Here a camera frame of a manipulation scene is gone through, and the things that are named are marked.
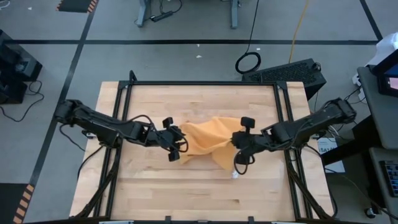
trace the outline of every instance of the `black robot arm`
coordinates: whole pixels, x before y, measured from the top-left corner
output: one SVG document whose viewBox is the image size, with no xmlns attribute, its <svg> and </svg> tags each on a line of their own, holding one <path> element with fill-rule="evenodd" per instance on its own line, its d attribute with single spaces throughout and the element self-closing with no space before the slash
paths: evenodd
<svg viewBox="0 0 398 224">
<path fill-rule="evenodd" d="M 177 126 L 172 126 L 172 118 L 163 120 L 164 130 L 156 130 L 156 127 L 146 115 L 150 123 L 142 121 L 120 121 L 105 114 L 99 113 L 85 106 L 78 100 L 66 100 L 59 104 L 55 113 L 55 119 L 62 124 L 70 126 L 78 125 L 95 134 L 102 146 L 116 148 L 123 139 L 145 147 L 159 146 L 170 152 L 169 161 L 180 158 L 180 143 L 183 134 Z"/>
<path fill-rule="evenodd" d="M 329 101 L 316 113 L 299 120 L 284 121 L 264 128 L 261 134 L 250 134 L 250 128 L 254 128 L 255 121 L 243 117 L 241 124 L 246 127 L 246 131 L 233 133 L 231 140 L 233 145 L 241 150 L 235 162 L 248 165 L 255 153 L 301 147 L 308 142 L 311 135 L 327 129 L 332 124 L 353 122 L 355 117 L 355 110 L 346 100 L 340 98 Z"/>
</svg>

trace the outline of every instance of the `yellow cable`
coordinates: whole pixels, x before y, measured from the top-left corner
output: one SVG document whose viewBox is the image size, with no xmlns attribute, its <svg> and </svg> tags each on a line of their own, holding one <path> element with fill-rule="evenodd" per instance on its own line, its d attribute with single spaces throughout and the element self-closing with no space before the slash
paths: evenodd
<svg viewBox="0 0 398 224">
<path fill-rule="evenodd" d="M 305 1 L 305 6 L 304 6 L 303 13 L 301 13 L 300 20 L 299 20 L 299 22 L 298 22 L 298 24 L 297 24 L 296 31 L 294 32 L 294 35 L 293 35 L 292 49 L 290 50 L 289 63 L 292 62 L 293 51 L 294 51 L 294 43 L 295 43 L 295 41 L 296 41 L 296 35 L 297 35 L 297 32 L 298 32 L 299 29 L 300 29 L 301 22 L 303 21 L 303 18 L 304 18 L 304 15 L 305 15 L 305 11 L 307 10 L 307 7 L 308 7 L 309 2 L 310 2 L 310 0 L 306 0 L 306 1 Z"/>
</svg>

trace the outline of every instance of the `orange cloth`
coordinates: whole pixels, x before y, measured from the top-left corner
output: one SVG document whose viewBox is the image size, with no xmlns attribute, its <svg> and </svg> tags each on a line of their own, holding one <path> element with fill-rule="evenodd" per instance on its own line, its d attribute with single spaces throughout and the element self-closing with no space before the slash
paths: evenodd
<svg viewBox="0 0 398 224">
<path fill-rule="evenodd" d="M 181 164 L 198 155 L 211 153 L 213 160 L 226 170 L 233 170 L 233 158 L 237 153 L 231 143 L 232 133 L 243 129 L 240 118 L 214 117 L 202 124 L 180 125 L 189 143 L 187 152 L 181 153 Z"/>
</svg>

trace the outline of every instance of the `wooden tabletop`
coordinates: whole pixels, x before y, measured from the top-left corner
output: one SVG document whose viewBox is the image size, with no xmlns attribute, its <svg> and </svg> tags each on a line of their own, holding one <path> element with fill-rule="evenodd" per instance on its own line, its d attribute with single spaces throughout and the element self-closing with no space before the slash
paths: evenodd
<svg viewBox="0 0 398 224">
<path fill-rule="evenodd" d="M 117 82 L 102 83 L 97 111 L 112 115 L 117 86 Z M 303 84 L 288 83 L 288 88 L 294 119 L 310 114 Z M 282 92 L 280 97 L 285 108 Z M 134 86 L 127 118 L 139 114 L 151 117 L 158 128 L 168 116 L 173 117 L 176 125 L 187 121 L 202 123 L 213 116 L 248 116 L 256 120 L 252 133 L 278 122 L 271 86 Z M 318 148 L 314 140 L 309 145 Z M 88 140 L 85 158 L 97 148 L 97 140 Z M 169 162 L 167 153 L 158 147 L 123 144 L 112 219 L 164 220 L 170 215 L 173 220 L 247 221 L 253 216 L 256 221 L 294 221 L 282 151 L 256 154 L 256 163 L 237 179 L 232 179 L 231 173 L 209 156 L 181 165 L 178 161 Z M 76 215 L 98 188 L 103 157 L 104 150 L 81 170 L 70 215 Z M 320 158 L 304 149 L 302 161 L 309 191 L 332 215 Z M 304 217 L 298 188 L 297 192 Z M 103 198 L 106 202 L 107 192 Z"/>
</svg>

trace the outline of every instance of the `concrete floor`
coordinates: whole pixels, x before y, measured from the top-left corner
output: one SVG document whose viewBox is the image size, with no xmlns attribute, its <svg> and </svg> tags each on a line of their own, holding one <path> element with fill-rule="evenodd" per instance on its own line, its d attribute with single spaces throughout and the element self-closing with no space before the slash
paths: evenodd
<svg viewBox="0 0 398 224">
<path fill-rule="evenodd" d="M 139 1 L 100 0 L 87 40 L 162 40 L 162 39 L 248 39 L 256 6 L 255 0 L 242 1 L 239 8 L 239 27 L 229 28 L 229 3 L 216 0 L 183 0 L 181 11 L 163 21 L 137 28 L 133 21 L 138 14 Z M 395 0 L 366 0 L 371 14 L 383 36 L 398 30 Z M 31 109 L 20 123 L 0 116 L 0 182 L 28 183 L 52 113 L 66 77 L 73 76 L 67 98 L 76 98 L 95 107 L 103 81 L 125 80 L 134 70 L 140 80 L 240 80 L 234 71 L 235 61 L 247 45 L 170 44 L 118 45 L 114 42 L 84 45 L 81 54 L 78 44 L 88 15 L 57 12 L 58 1 L 11 1 L 0 11 L 0 29 L 16 40 L 29 40 L 23 45 L 44 65 L 39 76 L 43 81 L 45 99 Z M 291 40 L 305 0 L 261 0 L 253 39 Z M 165 7 L 177 7 L 178 1 L 165 2 Z M 159 14 L 157 1 L 153 14 Z M 322 65 L 328 83 L 320 90 L 317 107 L 338 96 L 345 97 L 355 86 L 351 77 L 356 68 L 365 65 L 376 52 L 374 45 L 347 45 L 345 40 L 377 40 L 360 0 L 312 0 L 298 40 L 341 40 L 327 45 L 296 45 L 293 61 L 313 58 Z M 51 44 L 31 40 L 75 40 Z M 251 50 L 262 56 L 261 68 L 285 64 L 290 53 L 290 42 L 274 45 L 252 45 Z M 71 66 L 78 59 L 76 67 Z M 244 62 L 250 66 L 251 61 Z M 5 106 L 8 113 L 22 116 L 35 100 L 26 96 L 21 105 Z M 350 99 L 358 100 L 356 95 Z M 310 100 L 311 109 L 314 99 Z M 353 105 L 358 112 L 357 122 L 369 115 L 363 103 Z M 341 131 L 350 130 L 353 125 Z M 78 128 L 67 133 L 81 146 L 86 139 Z M 56 130 L 30 203 L 25 222 L 67 218 L 76 187 L 76 173 L 83 153 L 70 144 Z M 363 209 L 369 204 L 356 190 L 338 177 L 328 177 L 335 195 L 338 218 L 356 222 L 387 223 L 386 216 L 370 220 Z"/>
</svg>

